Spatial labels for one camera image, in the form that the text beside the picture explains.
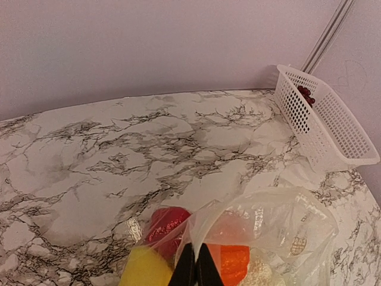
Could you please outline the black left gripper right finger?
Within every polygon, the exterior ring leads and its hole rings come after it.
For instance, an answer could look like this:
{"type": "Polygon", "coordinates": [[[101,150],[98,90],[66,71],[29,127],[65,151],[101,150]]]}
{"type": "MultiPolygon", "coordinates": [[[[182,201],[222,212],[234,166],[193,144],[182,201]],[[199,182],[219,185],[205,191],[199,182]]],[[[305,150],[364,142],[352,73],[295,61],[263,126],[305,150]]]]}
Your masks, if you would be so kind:
{"type": "Polygon", "coordinates": [[[223,286],[212,255],[206,244],[202,244],[196,262],[197,283],[200,286],[223,286]]]}

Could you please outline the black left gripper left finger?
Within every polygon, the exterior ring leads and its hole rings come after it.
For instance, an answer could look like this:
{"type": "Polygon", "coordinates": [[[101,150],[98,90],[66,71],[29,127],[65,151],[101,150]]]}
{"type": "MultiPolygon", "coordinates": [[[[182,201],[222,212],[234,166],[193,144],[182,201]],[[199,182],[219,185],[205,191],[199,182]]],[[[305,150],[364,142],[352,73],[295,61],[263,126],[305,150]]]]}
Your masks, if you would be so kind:
{"type": "Polygon", "coordinates": [[[168,286],[194,286],[196,284],[195,266],[193,245],[187,243],[182,250],[168,286]]]}

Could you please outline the fake orange pumpkin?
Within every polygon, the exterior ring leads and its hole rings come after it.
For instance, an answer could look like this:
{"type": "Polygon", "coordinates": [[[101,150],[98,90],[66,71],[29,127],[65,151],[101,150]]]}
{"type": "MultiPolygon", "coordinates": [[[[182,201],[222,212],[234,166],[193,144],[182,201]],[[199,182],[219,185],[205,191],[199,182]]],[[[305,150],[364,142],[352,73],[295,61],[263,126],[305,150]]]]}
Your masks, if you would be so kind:
{"type": "Polygon", "coordinates": [[[208,244],[224,285],[238,285],[247,275],[250,249],[245,245],[208,244]]]}

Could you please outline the fake white cauliflower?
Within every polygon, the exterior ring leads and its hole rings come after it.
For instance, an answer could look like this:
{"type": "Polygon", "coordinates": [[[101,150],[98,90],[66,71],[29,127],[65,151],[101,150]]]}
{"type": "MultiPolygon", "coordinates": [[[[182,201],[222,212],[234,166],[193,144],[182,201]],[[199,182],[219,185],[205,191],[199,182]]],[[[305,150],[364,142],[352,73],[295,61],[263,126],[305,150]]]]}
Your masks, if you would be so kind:
{"type": "Polygon", "coordinates": [[[286,286],[285,280],[271,269],[260,257],[254,257],[248,266],[246,277],[239,286],[286,286]]]}

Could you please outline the clear zip top bag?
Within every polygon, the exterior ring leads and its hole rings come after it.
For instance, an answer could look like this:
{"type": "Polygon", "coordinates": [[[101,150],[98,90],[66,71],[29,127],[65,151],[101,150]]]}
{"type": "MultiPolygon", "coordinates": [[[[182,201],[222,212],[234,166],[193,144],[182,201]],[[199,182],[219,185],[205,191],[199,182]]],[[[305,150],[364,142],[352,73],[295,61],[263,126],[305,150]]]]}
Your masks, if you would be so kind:
{"type": "MultiPolygon", "coordinates": [[[[260,257],[286,285],[329,285],[330,254],[338,226],[331,212],[308,190],[264,188],[187,211],[191,215],[182,223],[181,243],[174,257],[166,260],[173,272],[187,243],[193,245],[195,264],[202,244],[245,245],[250,249],[250,261],[260,257]]],[[[134,247],[154,249],[143,243],[151,216],[134,247]]]]}

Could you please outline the fake red grapes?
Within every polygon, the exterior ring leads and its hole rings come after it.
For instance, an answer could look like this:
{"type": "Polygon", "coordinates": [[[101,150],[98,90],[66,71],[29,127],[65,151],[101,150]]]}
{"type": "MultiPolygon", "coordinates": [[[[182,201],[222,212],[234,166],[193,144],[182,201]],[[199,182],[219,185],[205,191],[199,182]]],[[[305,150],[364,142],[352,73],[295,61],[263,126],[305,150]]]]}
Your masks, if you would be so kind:
{"type": "Polygon", "coordinates": [[[306,102],[310,105],[310,107],[313,107],[313,104],[315,103],[316,100],[311,96],[311,91],[308,88],[303,87],[301,85],[299,85],[297,89],[299,90],[301,95],[304,97],[306,102]]]}

